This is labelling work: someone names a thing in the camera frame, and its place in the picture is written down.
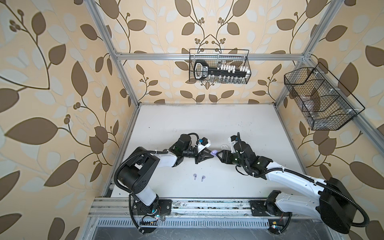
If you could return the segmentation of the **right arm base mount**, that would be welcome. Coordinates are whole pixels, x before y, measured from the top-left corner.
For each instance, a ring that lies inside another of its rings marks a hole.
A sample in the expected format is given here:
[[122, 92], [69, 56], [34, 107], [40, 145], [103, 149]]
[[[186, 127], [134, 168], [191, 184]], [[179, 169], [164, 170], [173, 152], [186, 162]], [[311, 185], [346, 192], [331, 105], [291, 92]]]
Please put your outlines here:
[[253, 217], [281, 217], [285, 213], [276, 205], [275, 200], [252, 200], [249, 201]]

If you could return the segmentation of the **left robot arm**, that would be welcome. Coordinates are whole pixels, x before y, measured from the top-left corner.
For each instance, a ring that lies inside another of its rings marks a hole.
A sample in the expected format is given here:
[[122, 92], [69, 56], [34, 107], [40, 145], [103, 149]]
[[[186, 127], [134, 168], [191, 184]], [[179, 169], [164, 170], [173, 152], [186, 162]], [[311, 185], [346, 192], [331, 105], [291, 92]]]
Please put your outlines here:
[[216, 156], [217, 151], [209, 150], [211, 142], [199, 138], [198, 134], [182, 134], [167, 150], [150, 151], [138, 147], [125, 159], [114, 173], [117, 188], [127, 192], [138, 203], [155, 210], [159, 196], [149, 187], [149, 181], [157, 168], [177, 167], [184, 158], [192, 158], [201, 163]]

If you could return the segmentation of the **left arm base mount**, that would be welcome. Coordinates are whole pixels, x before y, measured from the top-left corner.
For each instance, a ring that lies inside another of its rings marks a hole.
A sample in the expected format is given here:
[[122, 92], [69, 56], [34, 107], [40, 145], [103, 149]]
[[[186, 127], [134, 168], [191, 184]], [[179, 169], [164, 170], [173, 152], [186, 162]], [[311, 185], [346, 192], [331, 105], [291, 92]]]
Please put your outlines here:
[[172, 203], [173, 201], [170, 199], [155, 199], [155, 201], [150, 206], [146, 206], [143, 202], [134, 203], [133, 209], [140, 216], [167, 216], [171, 213]]

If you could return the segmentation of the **purple earbud charging case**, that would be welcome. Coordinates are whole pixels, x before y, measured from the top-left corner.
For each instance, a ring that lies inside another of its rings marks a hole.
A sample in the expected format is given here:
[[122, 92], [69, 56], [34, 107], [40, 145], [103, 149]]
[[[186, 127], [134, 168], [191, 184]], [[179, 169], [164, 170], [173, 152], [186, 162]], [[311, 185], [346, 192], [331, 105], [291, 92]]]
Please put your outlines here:
[[211, 151], [211, 152], [210, 152], [210, 154], [211, 154], [212, 156], [216, 156], [216, 155], [217, 155], [217, 153], [218, 153], [218, 151], [217, 151], [217, 150], [213, 150], [213, 151]]

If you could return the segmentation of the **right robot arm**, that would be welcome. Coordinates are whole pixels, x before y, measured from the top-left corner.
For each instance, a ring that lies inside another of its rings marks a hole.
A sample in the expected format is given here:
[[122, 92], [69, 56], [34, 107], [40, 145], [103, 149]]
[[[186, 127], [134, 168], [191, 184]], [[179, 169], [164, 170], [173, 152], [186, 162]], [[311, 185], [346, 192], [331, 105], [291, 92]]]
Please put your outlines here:
[[282, 184], [299, 196], [272, 191], [265, 201], [272, 214], [298, 213], [323, 221], [331, 229], [348, 234], [351, 227], [365, 228], [370, 223], [367, 212], [353, 199], [341, 181], [314, 178], [286, 168], [270, 158], [257, 156], [240, 134], [229, 138], [230, 150], [213, 151], [222, 163], [241, 167], [243, 174]]

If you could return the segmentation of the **white earbud charging case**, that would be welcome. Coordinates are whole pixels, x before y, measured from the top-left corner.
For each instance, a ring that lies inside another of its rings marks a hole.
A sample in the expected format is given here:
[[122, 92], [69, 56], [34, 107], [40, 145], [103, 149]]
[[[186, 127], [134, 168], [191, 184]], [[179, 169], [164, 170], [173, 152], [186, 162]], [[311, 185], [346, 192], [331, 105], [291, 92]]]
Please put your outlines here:
[[222, 150], [230, 150], [230, 147], [228, 145], [221, 145]]

